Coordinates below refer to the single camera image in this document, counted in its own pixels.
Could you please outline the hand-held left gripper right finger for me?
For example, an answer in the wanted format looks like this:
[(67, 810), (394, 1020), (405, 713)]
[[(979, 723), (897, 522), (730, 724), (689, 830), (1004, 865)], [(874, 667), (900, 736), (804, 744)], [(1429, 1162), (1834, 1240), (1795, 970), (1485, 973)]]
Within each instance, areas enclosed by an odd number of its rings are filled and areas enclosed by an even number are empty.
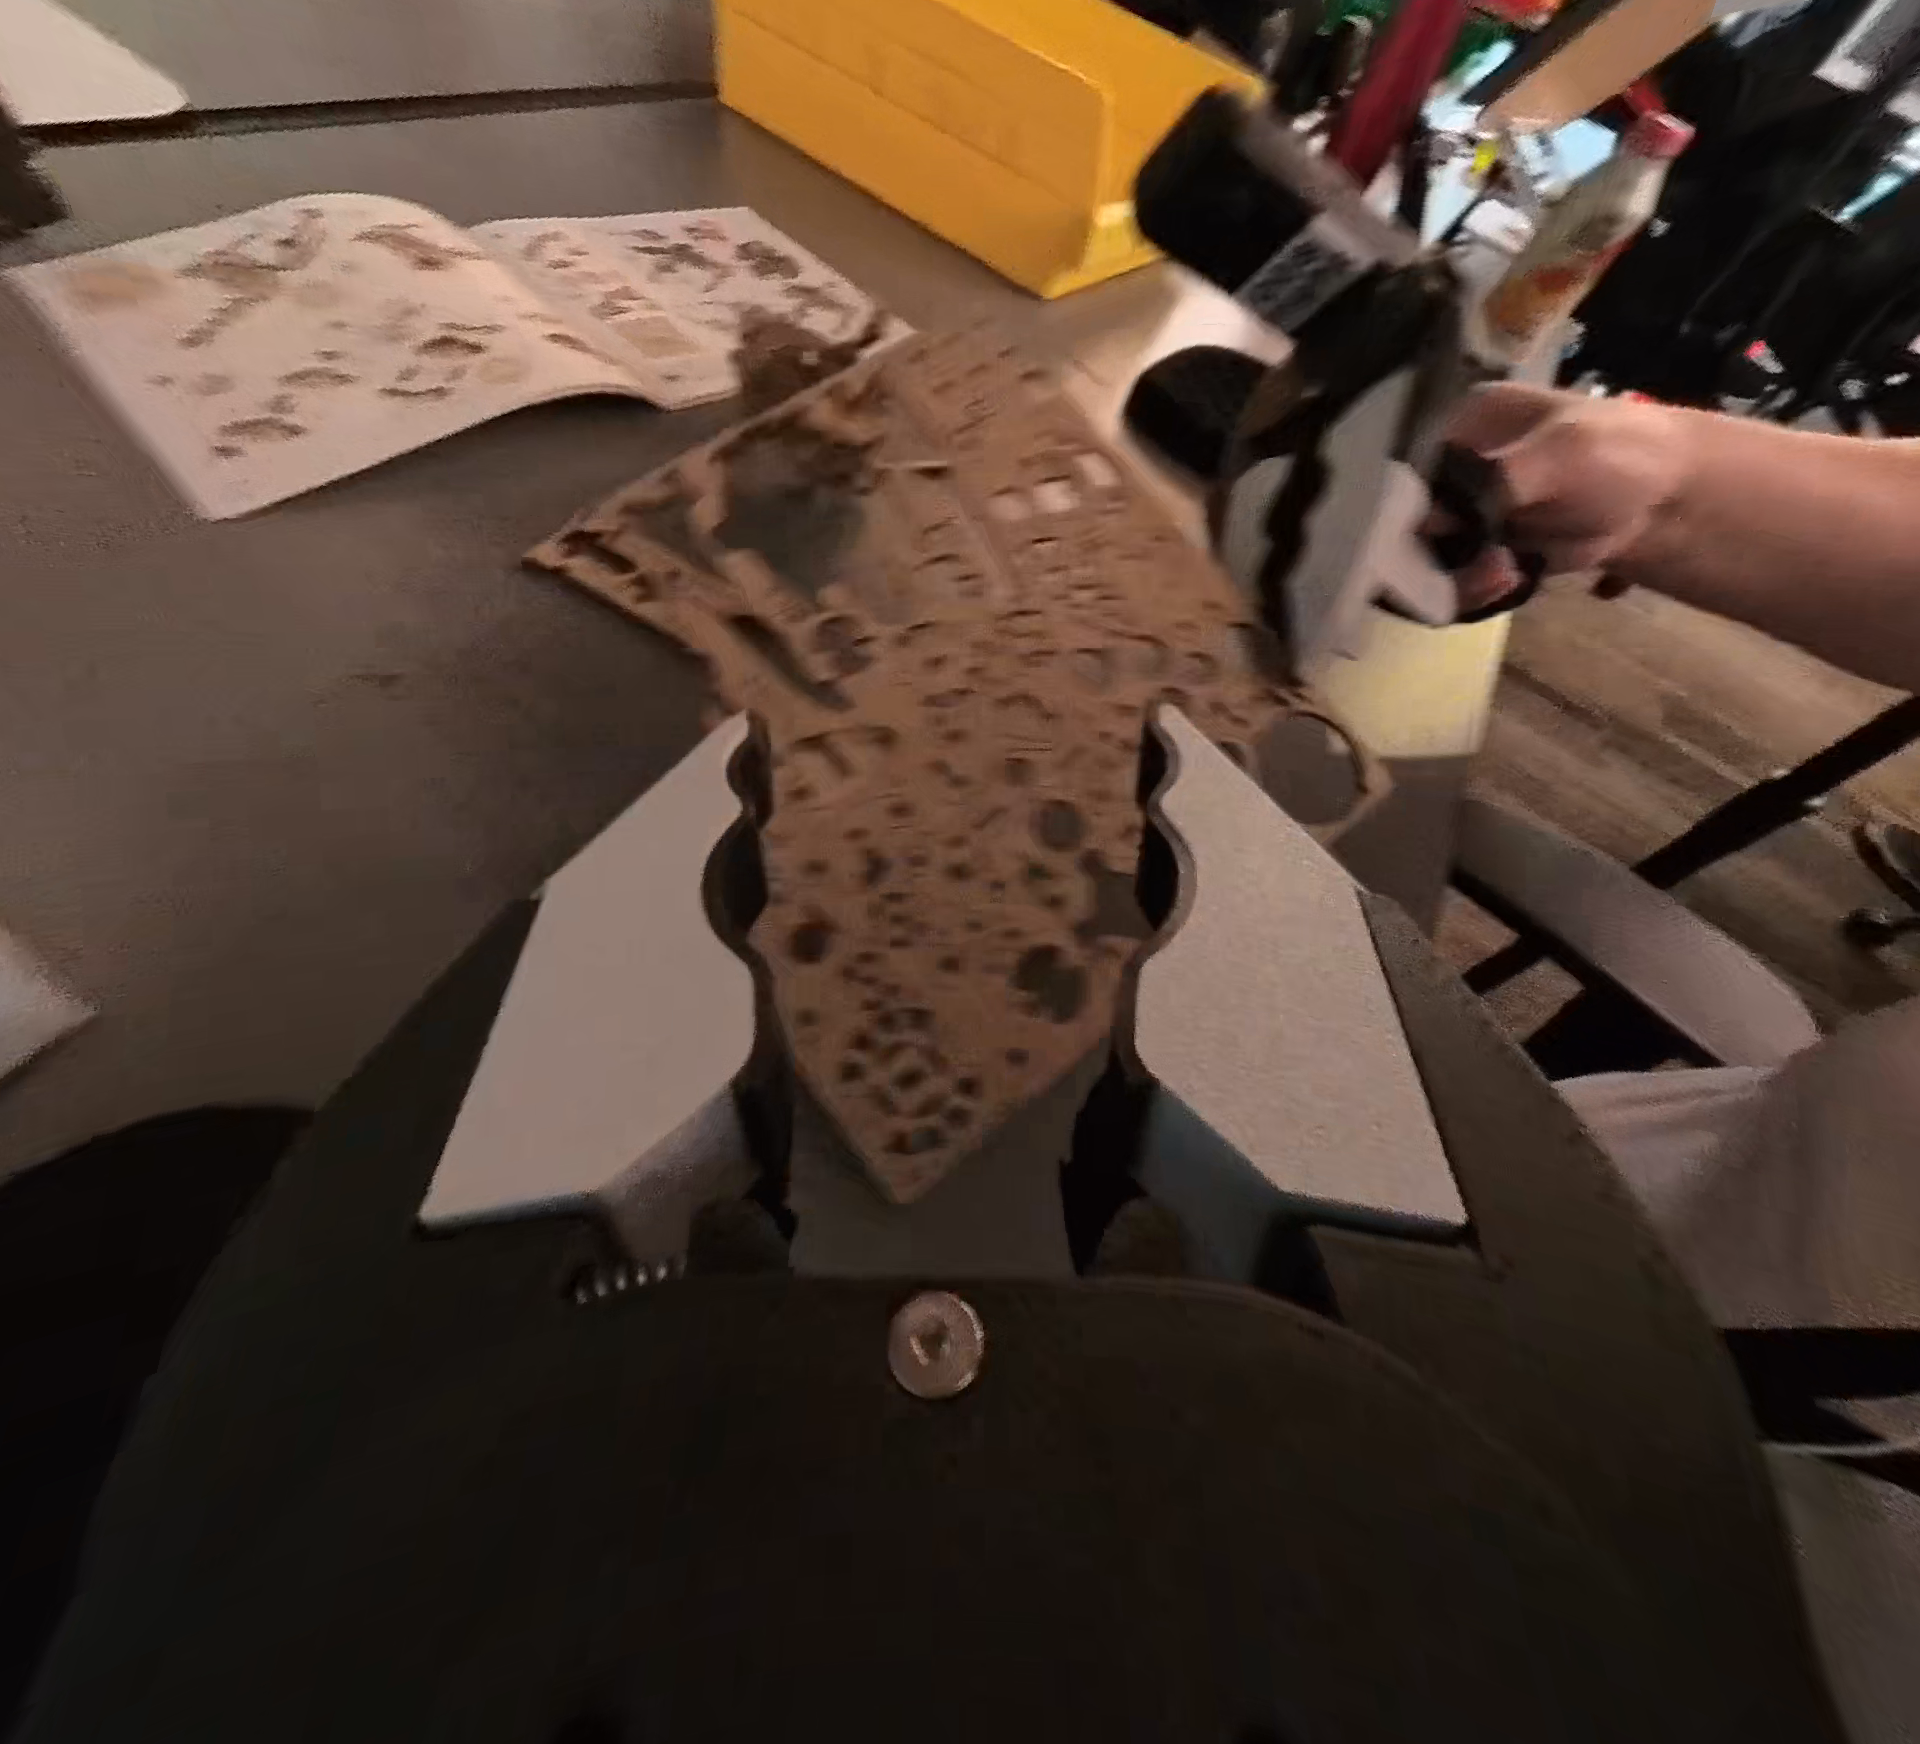
[(1079, 1258), (1153, 1202), (1194, 1266), (1308, 1266), (1321, 1232), (1457, 1247), (1450, 1162), (1361, 892), (1180, 708), (1146, 718), (1138, 900), (1079, 1112)]

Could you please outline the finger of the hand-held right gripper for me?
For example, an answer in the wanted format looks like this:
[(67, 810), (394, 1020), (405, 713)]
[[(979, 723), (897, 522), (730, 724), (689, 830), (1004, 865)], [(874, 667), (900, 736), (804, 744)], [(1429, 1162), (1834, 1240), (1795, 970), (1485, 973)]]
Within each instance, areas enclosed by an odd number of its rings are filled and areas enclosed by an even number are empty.
[(1295, 686), (1361, 652), (1379, 611), (1447, 626), (1447, 570), (1424, 540), (1429, 492), (1407, 459), (1416, 394), (1403, 366), (1313, 444), (1233, 461), (1213, 492), (1213, 558)]

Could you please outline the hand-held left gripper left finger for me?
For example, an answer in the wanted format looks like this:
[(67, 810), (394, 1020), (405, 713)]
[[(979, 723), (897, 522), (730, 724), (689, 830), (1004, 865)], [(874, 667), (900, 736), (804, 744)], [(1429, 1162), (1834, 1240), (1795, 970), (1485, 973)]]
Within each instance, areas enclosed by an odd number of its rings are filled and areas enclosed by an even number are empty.
[(540, 886), (421, 1194), (425, 1234), (583, 1219), (664, 1271), (707, 1204), (755, 1187), (782, 1144), (744, 1102), (770, 810), (762, 724), (730, 717)]

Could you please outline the laser-cut wooden parts sheet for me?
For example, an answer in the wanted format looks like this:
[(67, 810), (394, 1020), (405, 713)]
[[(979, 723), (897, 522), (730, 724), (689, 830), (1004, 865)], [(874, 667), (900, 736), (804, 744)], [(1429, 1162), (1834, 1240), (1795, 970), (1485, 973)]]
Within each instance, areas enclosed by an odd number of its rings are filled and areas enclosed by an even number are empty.
[(695, 656), (770, 748), (750, 941), (804, 1091), (893, 1204), (1107, 1036), (1146, 718), (1257, 783), (1299, 732), (1382, 767), (1170, 503), (986, 330), (906, 335), (575, 514), (523, 558)]

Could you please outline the person's right forearm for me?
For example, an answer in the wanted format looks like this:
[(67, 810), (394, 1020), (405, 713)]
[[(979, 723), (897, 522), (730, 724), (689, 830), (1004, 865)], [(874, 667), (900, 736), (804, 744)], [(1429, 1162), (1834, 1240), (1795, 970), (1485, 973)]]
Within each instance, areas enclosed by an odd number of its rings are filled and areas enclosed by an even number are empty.
[(1662, 494), (1615, 570), (1913, 695), (1918, 442), (1644, 411), (1662, 432)]

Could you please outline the person's right hand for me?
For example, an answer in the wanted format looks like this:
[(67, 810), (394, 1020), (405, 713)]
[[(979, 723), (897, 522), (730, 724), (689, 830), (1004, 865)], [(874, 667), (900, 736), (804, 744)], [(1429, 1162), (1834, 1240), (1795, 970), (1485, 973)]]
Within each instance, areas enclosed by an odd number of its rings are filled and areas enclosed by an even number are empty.
[(1642, 545), (1695, 474), (1704, 412), (1634, 396), (1489, 382), (1457, 400), (1443, 442), (1497, 481), (1499, 534), (1453, 576), (1459, 614), (1505, 607), (1540, 577), (1628, 587)]

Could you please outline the black perforated object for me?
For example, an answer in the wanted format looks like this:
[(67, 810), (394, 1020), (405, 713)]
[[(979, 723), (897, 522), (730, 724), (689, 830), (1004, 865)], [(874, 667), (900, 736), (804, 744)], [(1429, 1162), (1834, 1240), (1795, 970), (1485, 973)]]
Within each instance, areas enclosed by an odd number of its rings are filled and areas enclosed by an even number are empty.
[(1217, 344), (1153, 360), (1128, 389), (1128, 436), (1218, 498), (1237, 474), (1283, 454), (1274, 389), (1283, 366)]

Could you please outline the dark red cylinder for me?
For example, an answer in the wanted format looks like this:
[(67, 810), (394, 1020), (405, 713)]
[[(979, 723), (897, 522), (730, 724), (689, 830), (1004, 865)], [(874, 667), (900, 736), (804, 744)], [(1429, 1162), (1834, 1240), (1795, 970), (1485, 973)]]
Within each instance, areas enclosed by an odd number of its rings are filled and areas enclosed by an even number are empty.
[(1372, 187), (1427, 91), (1443, 78), (1475, 0), (1395, 0), (1340, 102), (1328, 157), (1359, 191)]

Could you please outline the yellow plastic bin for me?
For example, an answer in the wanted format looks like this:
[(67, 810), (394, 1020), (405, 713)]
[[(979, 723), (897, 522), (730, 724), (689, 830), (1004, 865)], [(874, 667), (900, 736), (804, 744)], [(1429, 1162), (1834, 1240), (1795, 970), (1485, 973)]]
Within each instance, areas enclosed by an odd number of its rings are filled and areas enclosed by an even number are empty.
[(1029, 296), (1158, 258), (1133, 188), (1207, 90), (1265, 83), (1110, 0), (711, 0), (721, 100)]

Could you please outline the white orange drink bottle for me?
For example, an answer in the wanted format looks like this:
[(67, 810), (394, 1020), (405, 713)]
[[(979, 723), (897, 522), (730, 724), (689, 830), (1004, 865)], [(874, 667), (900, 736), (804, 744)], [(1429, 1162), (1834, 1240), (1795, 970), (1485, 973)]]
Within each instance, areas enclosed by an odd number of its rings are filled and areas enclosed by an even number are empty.
[(1499, 368), (1519, 366), (1559, 333), (1657, 213), (1692, 123), (1646, 109), (1612, 157), (1569, 183), (1476, 303), (1475, 347)]

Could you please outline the tilted tan board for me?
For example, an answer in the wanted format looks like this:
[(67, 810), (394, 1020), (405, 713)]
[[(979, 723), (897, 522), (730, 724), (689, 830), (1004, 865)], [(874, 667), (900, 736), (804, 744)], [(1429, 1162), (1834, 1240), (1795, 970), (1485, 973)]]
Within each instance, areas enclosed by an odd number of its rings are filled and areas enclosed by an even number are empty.
[(1482, 100), (1482, 129), (1550, 132), (1588, 117), (1716, 21), (1719, 0), (1607, 0), (1559, 19), (1565, 33), (1515, 81)]

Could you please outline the black chair base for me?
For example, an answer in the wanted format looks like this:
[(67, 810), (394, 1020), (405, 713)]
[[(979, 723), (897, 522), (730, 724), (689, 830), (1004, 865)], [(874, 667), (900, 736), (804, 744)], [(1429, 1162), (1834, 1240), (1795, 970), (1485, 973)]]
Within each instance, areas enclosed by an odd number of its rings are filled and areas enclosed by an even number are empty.
[(1630, 867), (1642, 882), (1668, 892), (1752, 845), (1803, 823), (1859, 773), (1915, 744), (1918, 698), (1908, 697), (1699, 819)]

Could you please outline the white cardboard tray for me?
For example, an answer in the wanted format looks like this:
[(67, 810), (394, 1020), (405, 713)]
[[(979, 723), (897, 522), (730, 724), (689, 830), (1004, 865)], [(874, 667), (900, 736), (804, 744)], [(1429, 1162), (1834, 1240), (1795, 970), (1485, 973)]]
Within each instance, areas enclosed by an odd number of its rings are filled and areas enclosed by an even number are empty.
[(2, 927), (2, 1082), (81, 1033), (95, 1008), (65, 989), (32, 950)]

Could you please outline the open instruction booklet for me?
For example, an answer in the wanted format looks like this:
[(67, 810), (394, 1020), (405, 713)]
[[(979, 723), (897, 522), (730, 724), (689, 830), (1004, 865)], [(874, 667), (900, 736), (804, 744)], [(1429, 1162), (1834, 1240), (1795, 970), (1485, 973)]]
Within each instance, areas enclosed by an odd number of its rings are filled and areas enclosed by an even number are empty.
[(910, 332), (744, 206), (459, 227), (305, 194), (3, 284), (209, 522), (576, 397), (728, 402), (750, 332), (856, 360)]

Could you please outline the white cardboard flap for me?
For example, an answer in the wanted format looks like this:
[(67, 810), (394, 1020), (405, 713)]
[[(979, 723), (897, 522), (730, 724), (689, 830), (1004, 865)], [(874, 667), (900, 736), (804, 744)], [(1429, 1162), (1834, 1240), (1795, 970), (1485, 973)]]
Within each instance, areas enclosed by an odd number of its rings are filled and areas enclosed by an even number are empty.
[(57, 0), (2, 0), (2, 102), (22, 130), (184, 113), (180, 83)]

